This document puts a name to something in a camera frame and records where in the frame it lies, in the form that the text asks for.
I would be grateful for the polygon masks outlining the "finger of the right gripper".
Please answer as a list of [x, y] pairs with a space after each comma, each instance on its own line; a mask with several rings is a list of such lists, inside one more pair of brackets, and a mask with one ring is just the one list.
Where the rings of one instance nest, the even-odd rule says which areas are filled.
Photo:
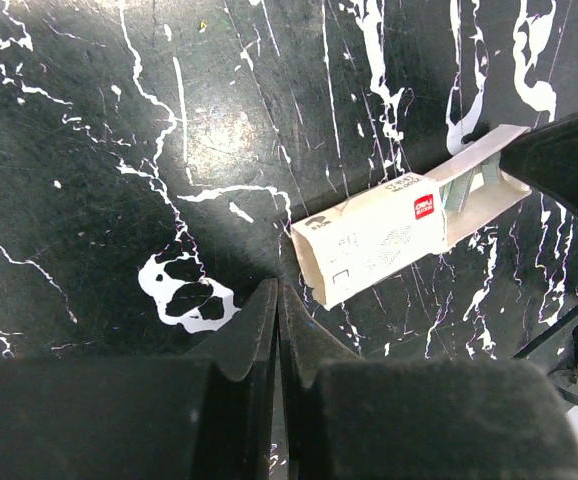
[[502, 150], [500, 168], [578, 218], [578, 112], [514, 140]]

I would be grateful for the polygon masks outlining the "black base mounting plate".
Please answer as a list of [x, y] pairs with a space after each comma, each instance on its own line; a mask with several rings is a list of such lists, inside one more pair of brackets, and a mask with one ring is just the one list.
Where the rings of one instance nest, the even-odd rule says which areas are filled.
[[558, 387], [578, 391], [578, 305], [513, 358], [532, 362]]

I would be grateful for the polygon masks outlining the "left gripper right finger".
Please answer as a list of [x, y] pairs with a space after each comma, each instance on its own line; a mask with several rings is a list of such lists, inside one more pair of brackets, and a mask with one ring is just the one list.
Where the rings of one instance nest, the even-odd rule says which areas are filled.
[[364, 360], [278, 291], [292, 479], [578, 479], [555, 389], [519, 360]]

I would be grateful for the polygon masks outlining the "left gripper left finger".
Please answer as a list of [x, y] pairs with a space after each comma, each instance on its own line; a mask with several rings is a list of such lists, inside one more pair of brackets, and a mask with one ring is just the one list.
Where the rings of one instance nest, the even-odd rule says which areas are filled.
[[265, 479], [278, 283], [183, 355], [0, 361], [0, 479]]

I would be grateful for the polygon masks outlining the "staple box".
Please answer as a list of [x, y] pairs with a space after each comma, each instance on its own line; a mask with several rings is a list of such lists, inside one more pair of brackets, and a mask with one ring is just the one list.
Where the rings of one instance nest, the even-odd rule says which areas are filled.
[[504, 148], [528, 133], [502, 124], [424, 175], [407, 173], [291, 227], [306, 285], [325, 309], [415, 263], [451, 250], [527, 197], [500, 169]]

